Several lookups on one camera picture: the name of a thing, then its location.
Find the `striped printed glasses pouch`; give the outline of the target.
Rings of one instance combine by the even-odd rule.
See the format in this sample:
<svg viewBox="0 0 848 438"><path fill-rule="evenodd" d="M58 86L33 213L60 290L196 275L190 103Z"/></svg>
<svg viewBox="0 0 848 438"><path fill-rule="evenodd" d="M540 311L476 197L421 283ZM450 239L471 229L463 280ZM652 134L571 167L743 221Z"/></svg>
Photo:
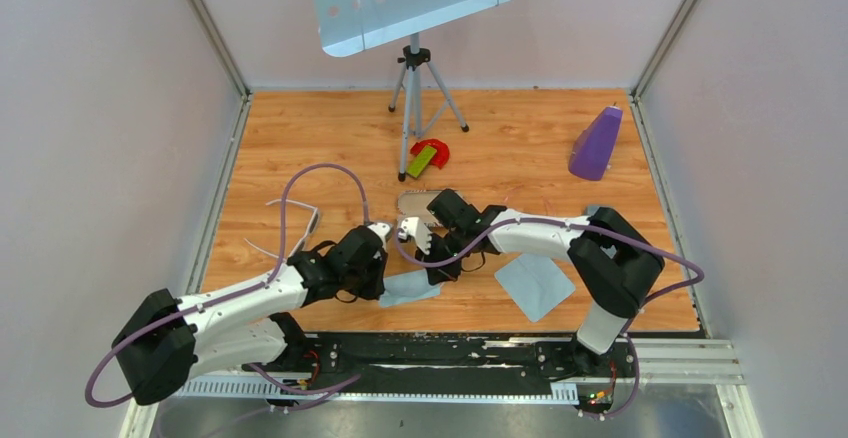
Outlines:
<svg viewBox="0 0 848 438"><path fill-rule="evenodd" d="M418 218L428 228L443 228L442 223L427 208L442 192L443 189L402 192L397 199L397 224L400 225L407 218Z"/></svg>

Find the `white sunglasses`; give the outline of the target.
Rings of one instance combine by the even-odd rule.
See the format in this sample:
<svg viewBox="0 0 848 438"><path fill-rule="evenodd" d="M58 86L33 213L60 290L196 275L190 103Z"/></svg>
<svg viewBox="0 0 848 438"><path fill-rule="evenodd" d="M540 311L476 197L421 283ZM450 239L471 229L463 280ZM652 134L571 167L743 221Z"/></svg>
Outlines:
<svg viewBox="0 0 848 438"><path fill-rule="evenodd" d="M264 206L286 210L286 255L290 256L304 250L320 224L322 210L318 206L303 201L287 199L282 202L280 198L269 200L264 203Z"/></svg>

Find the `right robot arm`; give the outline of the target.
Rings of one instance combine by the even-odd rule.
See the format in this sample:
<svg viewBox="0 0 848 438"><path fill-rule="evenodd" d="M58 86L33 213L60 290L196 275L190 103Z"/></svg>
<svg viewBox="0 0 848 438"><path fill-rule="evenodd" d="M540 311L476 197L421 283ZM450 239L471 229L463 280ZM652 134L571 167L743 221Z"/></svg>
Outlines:
<svg viewBox="0 0 848 438"><path fill-rule="evenodd" d="M399 237L415 243L415 258L432 283L456 280L462 259L473 253L526 253L567 261L575 268L592 299L570 350L573 366L584 375L596 375L609 365L610 348L665 268L660 253L610 207L572 218L528 214L505 205L479 210L446 189L426 210L445 234L405 218Z"/></svg>

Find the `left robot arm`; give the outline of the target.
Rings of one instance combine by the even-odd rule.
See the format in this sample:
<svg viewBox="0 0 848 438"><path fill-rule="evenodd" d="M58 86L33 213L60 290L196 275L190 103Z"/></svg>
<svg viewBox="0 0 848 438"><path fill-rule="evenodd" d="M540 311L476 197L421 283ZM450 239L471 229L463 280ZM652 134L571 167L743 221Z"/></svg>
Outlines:
<svg viewBox="0 0 848 438"><path fill-rule="evenodd" d="M391 225L374 222L291 255L278 270L210 293L149 294L113 340L139 405L158 403L187 381L243 364L298 369L306 344L289 313L345 291L373 300L384 291Z"/></svg>

